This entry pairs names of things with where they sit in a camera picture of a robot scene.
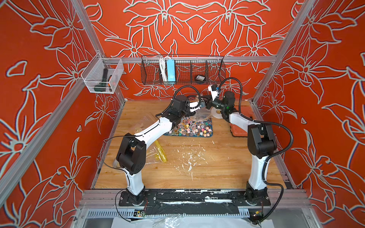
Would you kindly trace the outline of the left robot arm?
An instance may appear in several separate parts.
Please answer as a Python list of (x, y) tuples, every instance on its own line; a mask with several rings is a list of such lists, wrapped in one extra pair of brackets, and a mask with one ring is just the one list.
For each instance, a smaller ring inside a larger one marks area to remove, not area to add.
[(125, 172), (126, 192), (133, 204), (144, 201), (142, 169), (145, 166), (147, 149), (161, 136), (178, 126), (183, 117), (194, 115), (200, 106), (200, 98), (191, 102), (188, 97), (177, 95), (163, 112), (156, 115), (155, 123), (135, 135), (123, 136), (116, 161)]

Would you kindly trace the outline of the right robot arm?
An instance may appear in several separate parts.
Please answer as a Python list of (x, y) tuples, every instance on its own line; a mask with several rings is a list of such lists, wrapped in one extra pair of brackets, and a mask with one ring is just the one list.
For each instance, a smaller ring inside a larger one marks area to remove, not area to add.
[(246, 186), (245, 200), (249, 205), (256, 205), (267, 198), (267, 166), (270, 155), (277, 149), (271, 124), (259, 123), (239, 112), (235, 108), (235, 95), (226, 92), (223, 99), (203, 96), (207, 109), (220, 110), (222, 118), (247, 133), (247, 147), (252, 155), (251, 174)]

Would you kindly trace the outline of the candy ziploc bag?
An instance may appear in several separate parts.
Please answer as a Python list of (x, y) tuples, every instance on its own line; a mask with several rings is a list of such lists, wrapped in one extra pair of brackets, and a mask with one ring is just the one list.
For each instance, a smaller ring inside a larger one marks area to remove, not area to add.
[(167, 157), (161, 144), (156, 140), (146, 151), (146, 165), (166, 163)]
[(205, 121), (213, 116), (215, 111), (213, 108), (207, 109), (205, 107), (195, 111), (195, 115), (191, 117), (193, 121)]
[(135, 125), (133, 126), (132, 128), (133, 134), (139, 135), (140, 132), (147, 129), (148, 127), (150, 127), (151, 125), (153, 125), (158, 121), (159, 121), (158, 118), (152, 113), (143, 114), (142, 117), (139, 120), (137, 120), (137, 123), (135, 123)]

